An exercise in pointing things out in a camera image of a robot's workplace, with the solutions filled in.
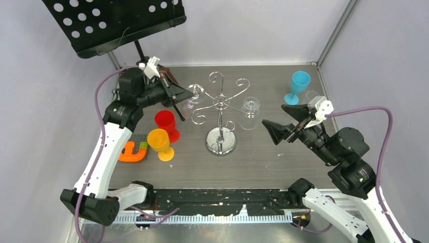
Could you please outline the red wine glass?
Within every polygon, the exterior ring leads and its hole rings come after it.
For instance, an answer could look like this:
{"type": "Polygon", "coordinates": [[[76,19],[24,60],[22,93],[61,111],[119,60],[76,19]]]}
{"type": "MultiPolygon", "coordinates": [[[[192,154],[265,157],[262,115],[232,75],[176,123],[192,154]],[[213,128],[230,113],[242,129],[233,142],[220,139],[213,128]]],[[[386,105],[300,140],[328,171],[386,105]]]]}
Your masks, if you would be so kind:
{"type": "Polygon", "coordinates": [[[161,110],[154,117],[156,125],[167,131],[170,143],[175,143],[180,139],[180,132],[176,129],[175,115],[169,110],[161,110]]]}

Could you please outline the blue wine glass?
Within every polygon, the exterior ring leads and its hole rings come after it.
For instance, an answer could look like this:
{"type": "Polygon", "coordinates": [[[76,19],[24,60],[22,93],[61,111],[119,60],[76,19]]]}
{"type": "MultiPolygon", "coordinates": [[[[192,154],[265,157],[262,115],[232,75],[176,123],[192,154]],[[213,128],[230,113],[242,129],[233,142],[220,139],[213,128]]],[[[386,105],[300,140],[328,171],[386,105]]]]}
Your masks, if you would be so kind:
{"type": "Polygon", "coordinates": [[[292,75],[290,82],[290,93],[284,96],[284,101],[288,105],[297,105],[299,103],[298,94],[302,93],[309,83],[311,76],[305,71],[297,71],[292,75]]]}

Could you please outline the yellow wine glass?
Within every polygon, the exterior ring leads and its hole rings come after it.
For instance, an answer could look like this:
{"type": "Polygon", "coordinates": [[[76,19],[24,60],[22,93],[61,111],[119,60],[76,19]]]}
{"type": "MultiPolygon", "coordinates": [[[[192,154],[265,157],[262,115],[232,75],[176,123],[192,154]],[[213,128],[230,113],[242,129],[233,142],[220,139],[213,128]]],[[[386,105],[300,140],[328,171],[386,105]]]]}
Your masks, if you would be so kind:
{"type": "Polygon", "coordinates": [[[170,146],[167,131],[163,129],[152,130],[147,136],[147,142],[158,153],[158,158],[161,161],[170,161],[174,157],[175,152],[170,146]]]}

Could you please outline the chrome wine glass rack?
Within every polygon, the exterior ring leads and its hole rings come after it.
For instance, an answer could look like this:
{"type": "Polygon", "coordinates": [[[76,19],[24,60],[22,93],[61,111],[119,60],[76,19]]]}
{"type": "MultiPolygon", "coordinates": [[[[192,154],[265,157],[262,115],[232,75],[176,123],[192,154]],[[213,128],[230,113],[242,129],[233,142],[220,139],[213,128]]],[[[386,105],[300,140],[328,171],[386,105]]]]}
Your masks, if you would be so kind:
{"type": "Polygon", "coordinates": [[[212,84],[216,81],[221,82],[221,90],[216,96],[205,93],[212,100],[212,105],[197,108],[191,113],[191,121],[196,125],[202,125],[206,121],[206,116],[201,114],[200,111],[213,108],[218,111],[218,118],[216,126],[207,132],[205,137],[205,148],[208,152],[215,156],[226,156],[231,154],[237,145],[237,137],[234,134],[235,123],[231,120],[223,121],[224,111],[232,109],[240,112],[241,110],[234,108],[230,105],[231,100],[238,97],[248,90],[250,81],[246,78],[240,78],[235,81],[237,87],[243,87],[243,90],[233,96],[224,95],[224,76],[222,73],[215,71],[209,74],[208,81],[212,84]]]}

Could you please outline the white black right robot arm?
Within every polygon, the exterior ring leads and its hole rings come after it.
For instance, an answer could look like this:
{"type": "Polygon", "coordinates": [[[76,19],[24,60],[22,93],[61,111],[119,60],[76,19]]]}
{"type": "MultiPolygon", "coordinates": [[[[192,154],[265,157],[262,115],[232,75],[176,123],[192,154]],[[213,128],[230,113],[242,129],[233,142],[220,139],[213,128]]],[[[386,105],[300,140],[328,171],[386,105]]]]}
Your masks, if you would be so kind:
{"type": "Polygon", "coordinates": [[[331,167],[328,176],[332,183],[351,200],[362,220],[339,207],[319,189],[304,178],[295,181],[287,190],[286,202],[296,208],[305,207],[317,212],[339,229],[351,242],[414,242],[400,226],[390,210],[380,185],[385,149],[392,131],[393,115],[384,106],[368,106],[348,111],[348,114],[382,110],[388,116],[388,127],[378,156],[377,167],[363,160],[368,152],[363,135],[354,128],[344,127],[329,136],[323,122],[336,117],[329,101],[314,105],[282,105],[282,110],[296,120],[296,124],[281,125],[264,119],[274,144],[281,141],[301,141],[316,154],[326,166],[331,167]]]}

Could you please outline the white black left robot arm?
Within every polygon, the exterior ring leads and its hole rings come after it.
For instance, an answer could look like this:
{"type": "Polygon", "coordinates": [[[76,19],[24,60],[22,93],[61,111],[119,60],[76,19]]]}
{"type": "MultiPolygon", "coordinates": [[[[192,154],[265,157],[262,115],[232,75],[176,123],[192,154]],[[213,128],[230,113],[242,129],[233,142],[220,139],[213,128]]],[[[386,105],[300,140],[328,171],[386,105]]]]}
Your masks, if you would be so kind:
{"type": "Polygon", "coordinates": [[[144,108],[157,103],[171,107],[193,96],[191,91],[182,88],[164,73],[155,75],[153,81],[147,84],[144,79],[146,74],[137,66],[117,70],[100,84],[117,75],[126,91],[106,108],[104,114],[98,106],[98,95],[94,95],[101,125],[98,144],[74,187],[64,189],[60,195],[60,201],[76,220],[83,218],[103,226],[111,225],[120,211],[134,205],[144,210],[154,206],[155,192],[149,183],[133,181],[127,187],[109,190],[119,156],[143,117],[144,108]]]}

